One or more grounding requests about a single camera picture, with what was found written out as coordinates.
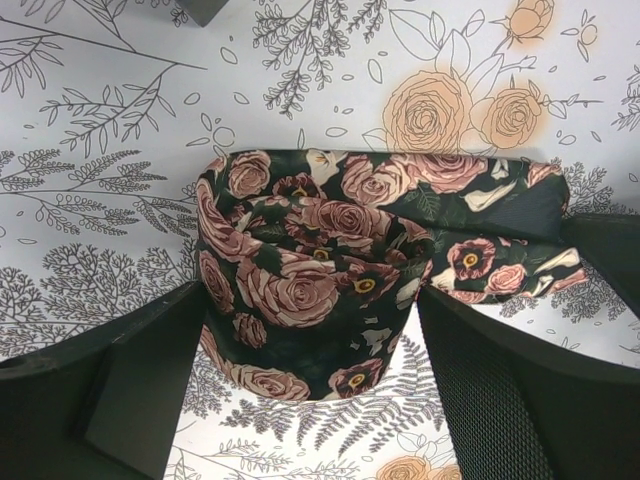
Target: gray object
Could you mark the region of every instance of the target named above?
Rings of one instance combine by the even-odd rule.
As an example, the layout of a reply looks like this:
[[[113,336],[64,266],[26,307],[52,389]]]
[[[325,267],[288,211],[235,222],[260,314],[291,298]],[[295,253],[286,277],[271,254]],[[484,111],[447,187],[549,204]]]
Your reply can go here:
[[[229,0],[176,0],[201,27],[206,27]]]

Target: orange flower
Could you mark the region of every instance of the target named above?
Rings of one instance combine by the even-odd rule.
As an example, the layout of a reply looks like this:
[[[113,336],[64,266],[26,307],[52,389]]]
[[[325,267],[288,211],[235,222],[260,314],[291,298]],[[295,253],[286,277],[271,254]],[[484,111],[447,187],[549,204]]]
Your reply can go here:
[[[471,96],[454,73],[420,71],[391,95],[383,121],[390,150],[455,153],[469,124]]]
[[[431,465],[420,457],[400,457],[391,460],[376,474],[376,480],[428,480]]]
[[[444,468],[436,468],[431,470],[427,475],[428,480],[462,480],[460,467],[457,465],[449,465]]]
[[[525,143],[536,128],[542,109],[529,90],[508,88],[485,98],[471,111],[471,122],[482,139],[498,148]]]
[[[517,40],[536,38],[549,26],[554,3],[554,0],[519,0],[503,25]]]

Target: floral headband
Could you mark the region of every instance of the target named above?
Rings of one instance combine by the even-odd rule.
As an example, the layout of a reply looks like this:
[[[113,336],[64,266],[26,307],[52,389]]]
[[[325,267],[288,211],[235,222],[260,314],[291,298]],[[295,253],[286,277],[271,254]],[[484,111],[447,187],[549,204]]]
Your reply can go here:
[[[348,398],[389,366],[431,286],[468,304],[586,281],[555,165],[466,156],[251,151],[197,184],[203,346],[281,400]]]

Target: floral fabric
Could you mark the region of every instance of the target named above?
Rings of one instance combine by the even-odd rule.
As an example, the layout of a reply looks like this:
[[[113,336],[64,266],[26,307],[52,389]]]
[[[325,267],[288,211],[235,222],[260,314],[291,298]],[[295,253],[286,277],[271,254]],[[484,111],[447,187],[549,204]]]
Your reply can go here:
[[[536,195],[548,224],[523,227],[538,206],[521,200]],[[251,151],[215,160],[197,196],[198,264],[215,305],[205,350],[266,397],[348,398],[375,386],[421,286],[499,303],[586,280],[557,232],[540,240],[568,203],[554,165]]]

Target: floral tablecloth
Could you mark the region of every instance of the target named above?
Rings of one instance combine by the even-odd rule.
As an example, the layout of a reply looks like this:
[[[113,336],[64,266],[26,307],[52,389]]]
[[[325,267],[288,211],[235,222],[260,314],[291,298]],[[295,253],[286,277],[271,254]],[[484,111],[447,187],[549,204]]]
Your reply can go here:
[[[171,0],[2,2],[0,357],[191,279],[194,182],[229,151],[525,157],[562,166],[571,212],[635,213],[638,18],[634,0],[230,0],[201,29]],[[481,309],[640,367],[640,323],[588,270]],[[397,351],[373,392],[295,404],[199,352],[167,478],[459,478],[415,315]]]

